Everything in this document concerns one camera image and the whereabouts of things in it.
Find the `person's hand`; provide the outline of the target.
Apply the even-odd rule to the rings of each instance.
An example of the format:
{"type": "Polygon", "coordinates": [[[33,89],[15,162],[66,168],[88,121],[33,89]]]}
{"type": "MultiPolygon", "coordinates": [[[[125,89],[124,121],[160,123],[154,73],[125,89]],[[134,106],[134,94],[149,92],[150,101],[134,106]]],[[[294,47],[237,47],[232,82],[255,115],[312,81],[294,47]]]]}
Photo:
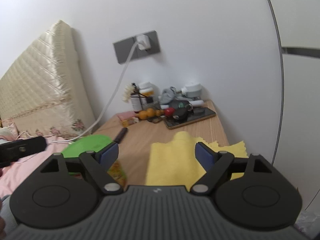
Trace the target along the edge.
{"type": "MultiPolygon", "coordinates": [[[[2,211],[4,209],[4,200],[1,199],[1,202],[0,202],[0,211],[1,211],[1,214],[2,214],[2,211]]],[[[6,233],[5,233],[5,220],[2,216],[0,216],[0,239],[4,239],[6,237],[6,233]]]]}

